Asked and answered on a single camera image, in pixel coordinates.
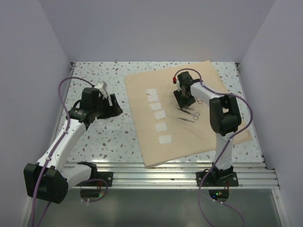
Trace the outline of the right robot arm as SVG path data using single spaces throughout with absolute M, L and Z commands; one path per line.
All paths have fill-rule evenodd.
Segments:
M 201 186 L 223 185 L 232 178 L 232 135 L 241 125 L 241 114 L 236 97 L 215 91 L 203 84 L 201 79 L 193 79 L 189 69 L 179 70 L 173 77 L 177 90 L 173 92 L 179 110 L 190 113 L 189 108 L 196 100 L 209 107 L 210 125 L 216 135 L 215 160 L 210 170 L 199 174 Z

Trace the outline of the steel surgical scissors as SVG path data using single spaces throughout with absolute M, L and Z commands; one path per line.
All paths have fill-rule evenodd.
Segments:
M 191 115 L 195 121 L 197 121 L 199 119 L 200 113 L 198 113 L 198 112 L 192 113 L 192 112 L 189 112 L 189 111 L 186 111 L 186 110 L 183 110 L 183 109 L 178 109 L 178 110 L 180 110 L 180 111 L 182 111 L 186 114 Z

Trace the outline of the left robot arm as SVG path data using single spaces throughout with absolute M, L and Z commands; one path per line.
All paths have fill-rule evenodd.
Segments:
M 107 186 L 108 183 L 98 175 L 97 166 L 91 162 L 80 161 L 67 171 L 63 167 L 77 141 L 95 120 L 122 113 L 115 94 L 108 94 L 102 88 L 83 89 L 81 99 L 68 112 L 63 128 L 50 148 L 36 163 L 25 166 L 28 196 L 59 204 L 69 189 L 81 183 L 92 186 L 101 181 Z

